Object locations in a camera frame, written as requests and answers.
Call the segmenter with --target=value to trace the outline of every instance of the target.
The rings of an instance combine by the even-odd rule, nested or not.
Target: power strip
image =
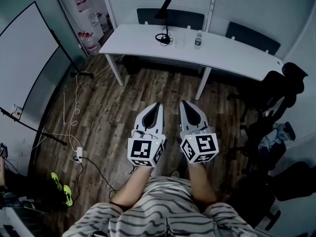
[[[78,163],[82,163],[82,154],[83,154],[83,149],[82,149],[82,147],[77,147],[77,159],[78,159],[78,161],[76,161],[76,162],[78,162]]]

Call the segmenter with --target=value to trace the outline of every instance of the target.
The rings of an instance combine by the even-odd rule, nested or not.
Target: striped shirt
[[[108,237],[256,237],[228,204],[216,203],[200,213],[190,182],[171,177],[149,179],[142,197],[125,212],[113,204],[94,205],[63,237],[89,237],[95,231]]]

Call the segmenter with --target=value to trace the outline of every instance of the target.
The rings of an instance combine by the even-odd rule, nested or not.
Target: wooden floor
[[[96,74],[107,66],[104,55],[89,58],[85,71]],[[246,139],[239,130],[239,118],[244,104],[239,100],[226,100],[229,93],[237,90],[229,85],[213,81],[207,84],[199,101],[194,97],[200,78],[183,75],[173,71],[142,68],[136,75],[128,75],[122,64],[125,82],[120,87],[112,70],[108,67],[94,79],[78,77],[77,104],[80,113],[74,115],[77,126],[72,126],[74,135],[84,148],[84,156],[95,162],[109,183],[118,189],[128,179],[132,164],[127,160],[127,139],[130,137],[135,118],[146,106],[160,101],[164,106],[164,134],[168,139],[166,150],[153,172],[156,175],[170,175],[177,169],[181,159],[176,137],[179,136],[178,104],[188,100],[202,109],[208,123],[216,132],[219,154],[206,164],[208,176],[218,200],[227,198],[220,190],[222,183],[234,187],[241,177],[240,170],[246,165],[246,158],[240,153],[236,158],[227,156],[227,150],[233,146],[243,145]],[[63,89],[57,96],[45,125],[49,133],[68,134],[70,120],[75,108],[76,80],[68,82],[65,89],[65,120],[63,124]],[[249,112],[246,124],[255,121],[255,114]],[[68,137],[59,136],[69,142]],[[78,143],[72,139],[76,148]],[[49,179],[52,171],[56,172],[63,184],[68,184],[73,191],[73,198],[79,194],[76,178],[81,166],[73,161],[76,153],[70,143],[62,146],[51,139],[43,141],[36,160],[36,176]],[[81,195],[73,207],[66,211],[52,211],[52,229],[62,234],[78,220],[89,207],[97,202],[108,201],[109,186],[101,178],[97,169],[83,160],[84,171],[79,179]]]

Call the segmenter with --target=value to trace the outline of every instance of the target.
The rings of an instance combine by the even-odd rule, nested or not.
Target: person
[[[190,181],[153,177],[138,167],[110,203],[97,203],[63,237],[256,237],[228,204],[219,203],[204,165],[188,163]]]

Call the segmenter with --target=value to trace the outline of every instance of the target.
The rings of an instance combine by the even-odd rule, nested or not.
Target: table leg
[[[106,54],[105,57],[108,59],[110,67],[111,67],[115,77],[117,78],[119,85],[124,86],[124,82],[122,80],[122,77],[119,74],[119,71],[118,71],[118,68],[115,64],[115,61],[112,59],[112,57],[109,54]]]
[[[197,90],[196,100],[198,100],[200,98],[200,96],[202,94],[202,91],[204,89],[204,86],[206,84],[207,78],[208,78],[209,73],[211,72],[211,70],[212,70],[212,68],[210,68],[210,67],[206,67],[205,68],[202,80],[199,83],[199,87],[198,87],[198,90]]]

